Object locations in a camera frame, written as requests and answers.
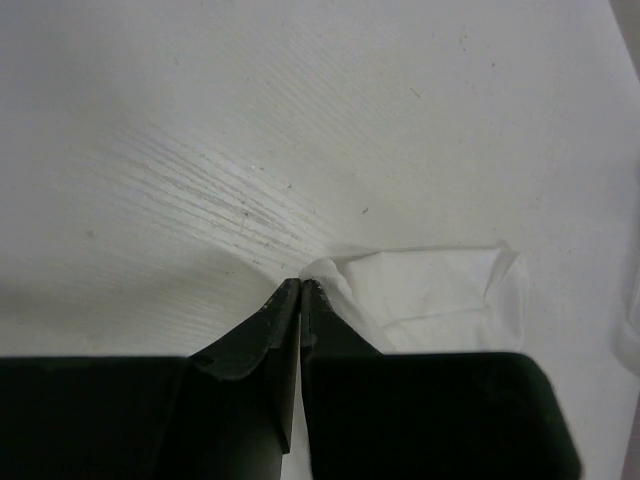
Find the white tank top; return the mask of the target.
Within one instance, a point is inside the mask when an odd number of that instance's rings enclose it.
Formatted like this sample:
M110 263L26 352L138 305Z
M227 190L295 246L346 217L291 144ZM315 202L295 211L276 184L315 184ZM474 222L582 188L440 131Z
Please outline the white tank top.
M387 250L318 259L332 309L383 353L517 352L529 277L524 257L492 247Z

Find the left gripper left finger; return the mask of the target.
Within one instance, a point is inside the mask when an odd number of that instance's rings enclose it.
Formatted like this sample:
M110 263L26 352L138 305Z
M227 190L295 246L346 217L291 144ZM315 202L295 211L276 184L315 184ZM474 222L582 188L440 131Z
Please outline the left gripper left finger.
M196 368L218 382L258 376L281 450L291 449L299 352L301 281L283 281L252 316L191 356Z

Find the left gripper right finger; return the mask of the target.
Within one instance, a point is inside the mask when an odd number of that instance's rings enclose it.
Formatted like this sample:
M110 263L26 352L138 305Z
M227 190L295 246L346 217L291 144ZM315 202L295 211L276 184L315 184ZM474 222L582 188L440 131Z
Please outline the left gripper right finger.
M381 355L334 311L316 280L302 283L300 350L302 356Z

